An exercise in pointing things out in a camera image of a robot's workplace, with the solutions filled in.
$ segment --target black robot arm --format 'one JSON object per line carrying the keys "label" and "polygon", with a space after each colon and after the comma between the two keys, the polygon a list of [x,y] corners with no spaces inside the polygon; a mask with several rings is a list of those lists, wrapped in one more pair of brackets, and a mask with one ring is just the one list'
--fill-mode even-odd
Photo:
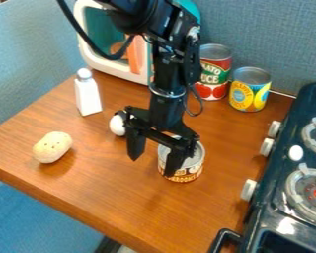
{"label": "black robot arm", "polygon": [[[64,0],[57,2],[63,5]],[[202,109],[201,98],[194,88],[201,73],[198,18],[172,0],[96,2],[109,12],[119,30],[132,37],[143,35],[152,43],[154,82],[149,85],[150,106],[148,110],[125,108],[127,153],[132,160],[136,160],[144,152],[146,138],[171,148],[164,172],[165,176],[171,177],[182,167],[186,158],[194,156],[199,140],[199,136],[183,123],[185,110],[192,116],[197,115],[187,108],[190,90],[200,100]],[[76,28],[72,17],[68,18]],[[79,34],[83,39],[87,37],[82,31]],[[175,139],[163,133],[165,131],[180,138]]]}

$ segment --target food can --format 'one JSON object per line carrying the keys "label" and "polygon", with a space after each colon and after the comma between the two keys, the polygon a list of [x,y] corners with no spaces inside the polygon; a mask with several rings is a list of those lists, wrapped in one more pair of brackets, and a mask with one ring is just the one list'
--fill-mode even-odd
{"label": "food can", "polygon": [[[158,146],[158,171],[164,175],[166,159],[171,149],[159,145]],[[202,173],[202,163],[205,156],[205,150],[203,145],[198,141],[196,145],[196,151],[193,158],[187,158],[183,163],[182,168],[176,170],[175,175],[172,177],[165,177],[168,180],[177,183],[188,183],[197,179]]]}
{"label": "food can", "polygon": [[258,67],[241,67],[233,72],[229,103],[242,112],[257,112],[267,101],[271,75]]}
{"label": "food can", "polygon": [[209,101],[222,99],[232,65],[231,50],[222,44],[208,43],[200,47],[202,74],[196,84],[200,96]]}

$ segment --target salt shaker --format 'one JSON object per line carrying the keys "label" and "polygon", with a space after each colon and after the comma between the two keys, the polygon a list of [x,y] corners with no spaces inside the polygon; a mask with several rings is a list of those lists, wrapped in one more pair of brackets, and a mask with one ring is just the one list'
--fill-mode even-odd
{"label": "salt shaker", "polygon": [[102,103],[97,83],[87,68],[77,71],[75,79],[76,104],[82,116],[96,114],[102,111]]}

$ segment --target black toy stove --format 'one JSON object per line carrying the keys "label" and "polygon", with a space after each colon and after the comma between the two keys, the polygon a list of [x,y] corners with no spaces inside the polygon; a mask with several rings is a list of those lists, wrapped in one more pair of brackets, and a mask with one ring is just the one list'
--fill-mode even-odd
{"label": "black toy stove", "polygon": [[316,252],[316,83],[301,89],[269,137],[261,149],[271,154],[264,176],[248,180],[241,195],[250,201],[243,236],[222,229],[209,252],[225,241],[237,252]]}

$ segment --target red can label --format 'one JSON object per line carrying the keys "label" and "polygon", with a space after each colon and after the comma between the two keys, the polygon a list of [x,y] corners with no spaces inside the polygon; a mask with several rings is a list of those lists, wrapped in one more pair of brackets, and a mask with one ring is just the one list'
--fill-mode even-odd
{"label": "red can label", "polygon": [[219,100],[225,97],[227,93],[227,82],[216,85],[208,85],[198,82],[196,88],[203,99]]}
{"label": "red can label", "polygon": [[231,70],[230,59],[225,61],[201,60],[202,74],[200,82],[204,84],[221,84],[228,79]]}

